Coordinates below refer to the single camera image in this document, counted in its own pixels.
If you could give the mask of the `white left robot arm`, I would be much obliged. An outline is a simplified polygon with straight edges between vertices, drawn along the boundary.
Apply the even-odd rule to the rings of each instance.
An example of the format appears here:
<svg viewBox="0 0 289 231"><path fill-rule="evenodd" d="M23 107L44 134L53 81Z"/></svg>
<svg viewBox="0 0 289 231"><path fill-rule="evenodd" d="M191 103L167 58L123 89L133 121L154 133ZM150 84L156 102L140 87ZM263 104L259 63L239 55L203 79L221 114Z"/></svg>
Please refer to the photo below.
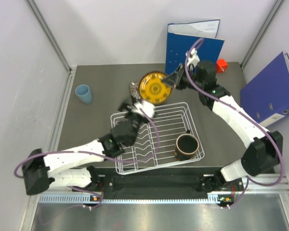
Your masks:
<svg viewBox="0 0 289 231"><path fill-rule="evenodd" d="M147 101L122 103L118 110L126 111L123 120L100 138L62 151L33 150L20 165L26 194L37 195L55 187L96 190L100 180L92 164L119 162L117 157L124 148L135 144L141 125L151 122L155 115L155 106Z"/></svg>

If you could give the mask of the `dark brown mug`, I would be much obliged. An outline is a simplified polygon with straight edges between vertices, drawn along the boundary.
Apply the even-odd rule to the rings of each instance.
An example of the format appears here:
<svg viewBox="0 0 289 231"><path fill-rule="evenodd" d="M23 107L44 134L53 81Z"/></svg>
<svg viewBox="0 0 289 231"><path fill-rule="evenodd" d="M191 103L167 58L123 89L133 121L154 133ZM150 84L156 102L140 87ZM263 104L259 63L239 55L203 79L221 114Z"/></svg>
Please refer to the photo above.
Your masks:
<svg viewBox="0 0 289 231"><path fill-rule="evenodd" d="M181 134L175 142L174 156L179 161L189 160L196 156L199 149L198 139L191 134L190 130Z"/></svg>

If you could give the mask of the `black square plate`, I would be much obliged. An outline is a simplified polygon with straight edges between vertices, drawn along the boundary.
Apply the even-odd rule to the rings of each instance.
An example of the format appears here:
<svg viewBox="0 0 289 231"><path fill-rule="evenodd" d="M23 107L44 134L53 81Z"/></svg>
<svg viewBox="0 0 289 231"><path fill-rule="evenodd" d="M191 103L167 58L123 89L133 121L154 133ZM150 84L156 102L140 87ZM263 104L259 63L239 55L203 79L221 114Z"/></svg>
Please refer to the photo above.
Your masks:
<svg viewBox="0 0 289 231"><path fill-rule="evenodd" d="M129 89L132 101L140 101L142 99L139 93L139 82L130 82Z"/></svg>

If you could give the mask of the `light blue cup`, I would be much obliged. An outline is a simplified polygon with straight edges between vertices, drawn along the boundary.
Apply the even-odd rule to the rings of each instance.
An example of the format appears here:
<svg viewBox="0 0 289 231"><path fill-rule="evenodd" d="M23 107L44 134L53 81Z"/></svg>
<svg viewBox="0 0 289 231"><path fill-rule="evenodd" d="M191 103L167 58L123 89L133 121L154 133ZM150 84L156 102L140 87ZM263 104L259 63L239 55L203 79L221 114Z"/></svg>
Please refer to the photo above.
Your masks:
<svg viewBox="0 0 289 231"><path fill-rule="evenodd" d="M77 86L75 94L84 104L90 104L92 102L92 93L88 85L82 84Z"/></svg>

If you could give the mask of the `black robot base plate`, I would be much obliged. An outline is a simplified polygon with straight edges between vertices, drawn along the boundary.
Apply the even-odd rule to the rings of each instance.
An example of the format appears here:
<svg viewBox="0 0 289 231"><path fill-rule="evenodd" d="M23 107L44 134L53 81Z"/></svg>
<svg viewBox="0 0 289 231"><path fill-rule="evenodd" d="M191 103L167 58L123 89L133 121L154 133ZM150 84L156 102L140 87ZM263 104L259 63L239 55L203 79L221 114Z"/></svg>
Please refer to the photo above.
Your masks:
<svg viewBox="0 0 289 231"><path fill-rule="evenodd" d="M212 191L239 192L243 190L242 179L230 183L217 183L213 174L218 167L167 167L129 175L120 175L109 169L99 169L98 186L104 190L115 191L122 188L183 188L188 187L196 192Z"/></svg>

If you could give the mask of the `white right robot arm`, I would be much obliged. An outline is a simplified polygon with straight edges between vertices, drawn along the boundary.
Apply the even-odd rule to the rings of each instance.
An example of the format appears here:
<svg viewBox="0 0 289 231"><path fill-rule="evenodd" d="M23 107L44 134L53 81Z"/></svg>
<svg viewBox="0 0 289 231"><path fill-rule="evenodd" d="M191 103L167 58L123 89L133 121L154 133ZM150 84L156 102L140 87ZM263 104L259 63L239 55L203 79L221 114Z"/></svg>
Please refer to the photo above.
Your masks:
<svg viewBox="0 0 289 231"><path fill-rule="evenodd" d="M168 75L163 83L173 89L194 89L201 103L219 116L242 140L246 147L243 156L222 167L214 174L215 185L225 191L233 181L242 177L258 176L280 165L279 178L270 186L281 182L285 173L282 158L283 136L280 132L270 132L253 120L235 101L224 87L217 84L214 64L201 61L197 50L191 48L186 53L185 63Z"/></svg>

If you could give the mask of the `white wire dish rack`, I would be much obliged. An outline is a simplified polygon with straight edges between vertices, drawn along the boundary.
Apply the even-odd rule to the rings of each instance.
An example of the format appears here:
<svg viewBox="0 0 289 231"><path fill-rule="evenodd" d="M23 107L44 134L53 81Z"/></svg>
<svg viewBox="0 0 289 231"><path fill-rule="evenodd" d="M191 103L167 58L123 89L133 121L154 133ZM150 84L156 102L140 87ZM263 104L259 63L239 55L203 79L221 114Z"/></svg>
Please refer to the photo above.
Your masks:
<svg viewBox="0 0 289 231"><path fill-rule="evenodd" d="M124 153L115 163L116 172L121 175L172 167L200 161L205 152L202 144L195 157L179 161L174 156L176 139L187 130L191 131L198 140L199 135L189 109L185 102L157 106L153 123L142 124L138 130L138 137L133 146L124 147Z"/></svg>

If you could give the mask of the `yellow plate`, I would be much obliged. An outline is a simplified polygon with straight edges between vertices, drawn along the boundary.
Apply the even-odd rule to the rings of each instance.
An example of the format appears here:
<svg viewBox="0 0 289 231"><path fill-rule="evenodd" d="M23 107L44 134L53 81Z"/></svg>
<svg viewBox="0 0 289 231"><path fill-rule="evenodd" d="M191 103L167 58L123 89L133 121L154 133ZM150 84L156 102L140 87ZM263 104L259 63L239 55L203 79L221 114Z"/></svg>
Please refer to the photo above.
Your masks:
<svg viewBox="0 0 289 231"><path fill-rule="evenodd" d="M172 92L172 88L162 82L166 77L167 74L160 71L152 71L144 75L138 86L141 99L153 105L165 103Z"/></svg>

